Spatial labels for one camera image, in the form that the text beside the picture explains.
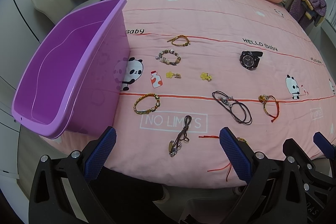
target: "beige chair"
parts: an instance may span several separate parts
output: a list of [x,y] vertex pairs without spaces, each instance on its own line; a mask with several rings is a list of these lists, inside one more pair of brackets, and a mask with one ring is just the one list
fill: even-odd
[[55,25],[68,13],[101,0],[88,0],[77,6],[72,0],[31,0],[36,10],[45,14]]

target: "bed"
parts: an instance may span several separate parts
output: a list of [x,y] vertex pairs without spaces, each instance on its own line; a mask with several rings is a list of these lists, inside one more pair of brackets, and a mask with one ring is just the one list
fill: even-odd
[[[321,156],[312,141],[315,132],[335,141],[335,84],[314,44],[280,5],[266,0],[127,0],[123,14],[131,47],[126,73],[132,83],[121,86],[113,123],[117,142],[106,167],[172,186],[233,187],[245,182],[233,169],[226,181],[228,168],[222,168],[229,161],[219,140],[199,137],[218,136],[229,127],[254,151],[279,160],[285,157],[282,144],[288,138],[311,158]],[[177,35],[187,36],[190,45],[167,42]],[[165,49],[179,53],[177,66],[156,59]],[[256,70],[241,66],[242,51],[263,52]],[[181,74],[181,79],[167,78],[169,72]],[[203,72],[212,80],[202,80]],[[161,82],[154,85],[158,75]],[[238,124],[213,100],[216,90],[245,103],[252,124]],[[147,93],[158,94],[161,105],[155,112],[138,115],[134,103]],[[274,122],[258,100],[262,94],[280,102]],[[147,98],[138,108],[154,103]],[[267,109],[277,110],[273,103]],[[182,148],[170,157],[169,143],[182,130],[186,115],[192,117],[190,141],[182,141]],[[69,154],[82,150],[92,137],[66,131],[55,140],[43,139]]]

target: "wristwatch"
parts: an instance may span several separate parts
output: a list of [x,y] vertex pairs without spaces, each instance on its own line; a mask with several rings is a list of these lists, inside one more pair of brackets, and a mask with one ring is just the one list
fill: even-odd
[[244,51],[240,56],[240,63],[247,69],[255,69],[259,64],[259,57],[263,56],[263,52]]

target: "braided bracelet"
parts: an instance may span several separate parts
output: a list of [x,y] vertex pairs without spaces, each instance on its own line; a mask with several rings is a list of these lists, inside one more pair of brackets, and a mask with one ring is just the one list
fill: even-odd
[[[165,57],[162,57],[163,54],[167,54],[167,53],[171,53],[171,54],[173,54],[173,55],[175,55],[177,57],[177,59],[175,60],[175,62],[170,62]],[[159,60],[161,63],[165,63],[167,65],[173,65],[173,66],[176,66],[181,61],[181,57],[174,50],[164,50],[164,51],[161,51],[161,52],[159,52],[159,56],[156,56],[155,59]]]
[[[269,98],[273,98],[274,101],[275,101],[275,103],[276,103],[276,105],[277,105],[277,115],[276,115],[276,116],[273,116],[273,115],[269,114],[269,113],[267,112],[267,110],[266,110],[266,103],[267,103],[267,101],[268,101]],[[265,113],[266,113],[268,116],[270,116],[270,117],[273,118],[273,120],[271,120],[271,122],[274,122],[275,119],[279,117],[279,113],[280,113],[279,102],[274,98],[274,96],[272,96],[272,95],[269,95],[269,96],[268,96],[268,95],[265,95],[265,94],[259,96],[259,101],[263,104]]]
[[[179,39],[179,38],[184,38],[185,40],[187,40],[187,42],[184,43],[184,44],[174,44],[174,41]],[[171,42],[172,45],[178,46],[178,47],[186,47],[186,46],[190,45],[190,41],[185,35],[179,35],[177,37],[174,37],[173,39],[168,40],[167,42]]]
[[[147,110],[142,110],[142,111],[138,111],[137,110],[137,104],[144,98],[147,98],[147,97],[154,97],[156,99],[156,103],[155,103],[155,106],[150,108],[150,109],[147,109]],[[154,94],[154,93],[148,93],[148,94],[145,94],[143,95],[142,97],[140,97],[138,100],[136,100],[135,104],[134,104],[134,111],[136,114],[149,114],[150,112],[154,112],[158,107],[160,106],[160,97],[157,95],[157,94]]]

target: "leather cord bracelet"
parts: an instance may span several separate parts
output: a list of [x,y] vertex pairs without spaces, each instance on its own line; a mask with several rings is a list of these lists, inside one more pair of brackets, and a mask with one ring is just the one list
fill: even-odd
[[[137,104],[142,99],[147,98],[147,97],[154,97],[156,99],[155,106],[150,108],[150,109],[147,109],[147,110],[138,111],[137,110]],[[159,106],[160,106],[160,97],[157,94],[154,94],[154,93],[147,93],[147,94],[143,95],[142,97],[140,97],[138,100],[135,101],[133,109],[134,109],[134,112],[136,114],[148,114],[150,112],[154,112]]]
[[[224,92],[222,91],[214,91],[212,93],[212,97],[217,101],[218,104],[220,104],[222,107],[224,107],[231,115],[232,117],[236,120],[237,123],[242,123],[245,125],[250,125],[252,124],[252,116],[251,116],[251,112],[248,109],[248,107],[241,103],[238,102],[236,99],[234,99],[232,96],[228,96],[226,95]],[[232,112],[232,107],[234,105],[239,105],[240,108],[242,109],[242,111],[244,112],[244,119],[239,119],[233,112]]]
[[169,155],[171,157],[174,157],[176,153],[178,152],[178,150],[181,149],[182,147],[181,141],[185,141],[185,142],[189,141],[189,138],[187,137],[187,131],[189,129],[191,120],[192,120],[192,117],[190,115],[185,116],[184,117],[184,127],[182,131],[177,135],[175,142],[173,140],[169,142]]
[[[267,104],[269,98],[273,98],[273,99],[274,99],[274,102],[275,102],[276,105],[277,105],[277,115],[276,115],[276,116],[273,116],[273,115],[269,114],[269,113],[267,112],[267,110],[266,110],[266,104]],[[268,116],[270,116],[270,117],[273,118],[273,120],[271,120],[271,122],[274,122],[275,119],[279,117],[279,113],[280,113],[279,102],[274,98],[274,96],[272,96],[272,95],[265,95],[265,94],[259,96],[259,101],[263,104],[263,108],[264,108],[265,113],[266,113]]]

